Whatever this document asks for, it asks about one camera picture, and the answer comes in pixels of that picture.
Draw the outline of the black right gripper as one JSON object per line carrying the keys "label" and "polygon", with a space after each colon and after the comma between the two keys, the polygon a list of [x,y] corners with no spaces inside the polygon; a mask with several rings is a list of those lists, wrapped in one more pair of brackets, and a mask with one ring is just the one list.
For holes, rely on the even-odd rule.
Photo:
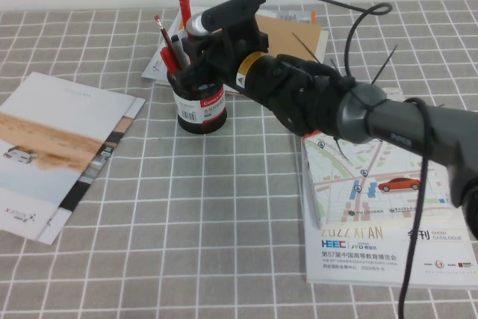
{"label": "black right gripper", "polygon": [[181,39],[184,52],[198,57],[175,73],[176,84],[269,88],[268,36],[259,30],[254,16],[201,16],[198,29],[207,34]]}

